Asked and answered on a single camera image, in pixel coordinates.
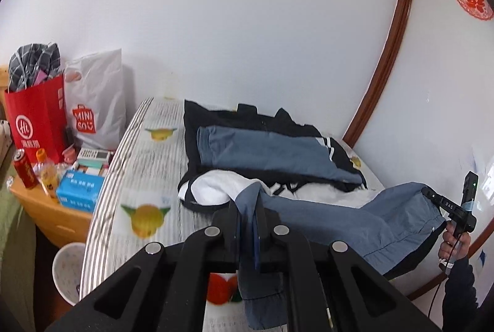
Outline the person's right hand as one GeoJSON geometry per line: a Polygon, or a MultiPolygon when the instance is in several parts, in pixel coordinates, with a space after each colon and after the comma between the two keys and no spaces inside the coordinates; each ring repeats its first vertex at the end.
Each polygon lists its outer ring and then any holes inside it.
{"type": "Polygon", "coordinates": [[[469,233],[461,233],[461,235],[456,238],[454,232],[455,226],[452,221],[448,221],[446,230],[442,235],[443,242],[440,244],[439,248],[439,259],[447,260],[455,258],[456,260],[460,260],[467,256],[471,245],[471,236],[469,233]]]}

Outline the dark sleeve right forearm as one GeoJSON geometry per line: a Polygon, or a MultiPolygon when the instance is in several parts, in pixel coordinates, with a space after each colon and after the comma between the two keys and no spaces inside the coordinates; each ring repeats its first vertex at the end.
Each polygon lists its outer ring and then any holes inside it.
{"type": "Polygon", "coordinates": [[[443,331],[467,331],[473,325],[478,310],[474,282],[473,268],[468,258],[457,260],[445,285],[443,331]]]}

